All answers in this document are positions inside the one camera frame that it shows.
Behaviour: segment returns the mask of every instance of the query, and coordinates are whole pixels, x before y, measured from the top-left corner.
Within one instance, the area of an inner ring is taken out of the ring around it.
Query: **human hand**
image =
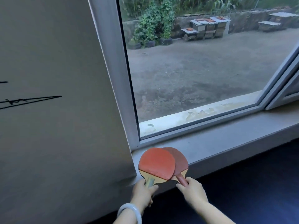
[[[186,177],[188,187],[177,184],[177,188],[184,195],[185,200],[194,208],[198,203],[208,203],[207,195],[202,185],[191,177]]]
[[[135,184],[131,199],[131,203],[137,206],[140,214],[143,214],[144,209],[152,204],[152,196],[159,188],[157,185],[147,188],[144,184],[144,179],[141,179]]]

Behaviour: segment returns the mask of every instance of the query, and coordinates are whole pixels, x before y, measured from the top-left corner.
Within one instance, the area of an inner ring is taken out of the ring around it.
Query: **wooden paddle handle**
[[[152,187],[152,186],[154,185],[154,181],[155,181],[154,178],[148,178],[148,179],[146,180],[145,186],[146,186],[147,188]]]
[[[179,181],[179,183],[181,185],[183,185],[185,187],[187,187],[189,185],[187,180],[185,179],[185,177],[181,173],[177,174],[176,178],[177,178],[177,180]]]

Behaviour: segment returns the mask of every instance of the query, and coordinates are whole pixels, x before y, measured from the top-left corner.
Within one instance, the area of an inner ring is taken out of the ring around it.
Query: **white bangle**
[[[130,204],[130,203],[126,203],[124,205],[122,205],[119,210],[118,210],[118,213],[117,213],[117,217],[121,214],[121,212],[126,209],[126,208],[129,208],[131,210],[134,211],[135,215],[136,215],[136,218],[137,218],[137,224],[141,224],[142,223],[142,219],[141,219],[141,214],[140,214],[140,211],[137,209],[137,207],[134,205],[134,204]]]

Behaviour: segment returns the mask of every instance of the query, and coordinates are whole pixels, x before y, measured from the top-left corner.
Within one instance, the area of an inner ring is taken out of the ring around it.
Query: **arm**
[[[209,203],[202,185],[193,178],[187,177],[188,187],[181,184],[176,186],[182,192],[185,200],[199,214],[207,224],[235,224],[226,215]]]
[[[158,186],[154,185],[150,188],[147,188],[145,185],[145,180],[142,179],[138,181],[132,192],[131,204],[134,204],[137,209],[140,211],[140,214],[143,215],[144,209],[152,204],[152,196],[154,192],[157,191]],[[134,211],[131,209],[125,209],[114,221],[113,224],[136,224],[137,219]]]

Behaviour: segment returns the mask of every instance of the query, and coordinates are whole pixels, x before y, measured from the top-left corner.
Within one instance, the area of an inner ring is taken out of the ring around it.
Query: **table tennis paddle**
[[[174,174],[176,162],[167,150],[150,148],[140,158],[138,169],[149,188],[156,183],[170,180]]]
[[[187,187],[189,185],[185,179],[185,175],[189,168],[187,159],[179,150],[173,147],[164,147],[162,149],[170,152],[170,154],[174,157],[174,160],[176,162],[174,174],[171,179],[178,181],[181,185]]]

